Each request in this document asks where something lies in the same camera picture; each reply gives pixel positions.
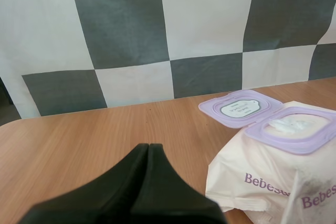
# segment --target baby wipes pack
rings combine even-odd
[[[336,112],[251,90],[199,105],[242,128],[209,165],[206,196],[255,223],[336,223]]]

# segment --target checkered fabric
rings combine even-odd
[[[336,76],[336,0],[0,0],[21,117]]]

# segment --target white wet wipe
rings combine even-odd
[[[306,138],[325,127],[330,121],[317,115],[293,114],[269,122],[265,132],[279,137]]]
[[[323,108],[298,102],[300,106]],[[305,138],[330,121],[308,114],[273,120],[265,131],[284,138]],[[336,223],[336,139],[309,155],[295,155],[245,135],[240,130],[209,165],[206,196],[222,211],[238,208],[255,224]]]

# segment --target wood grain surface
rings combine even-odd
[[[282,102],[336,110],[336,78],[258,88]],[[138,143],[162,143],[178,174],[204,193],[208,164],[236,134],[198,109],[225,93],[18,120],[0,127],[0,222],[98,177]],[[251,223],[240,210],[229,223]]]

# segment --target black plastic piece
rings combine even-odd
[[[175,172],[161,144],[139,144],[112,169],[34,205],[19,224],[225,224],[218,205]]]
[[[132,224],[227,223],[218,205],[176,173],[161,144],[151,144],[146,176],[131,209]]]
[[[105,224],[129,222],[146,170],[148,144],[90,183],[34,205],[19,224]]]

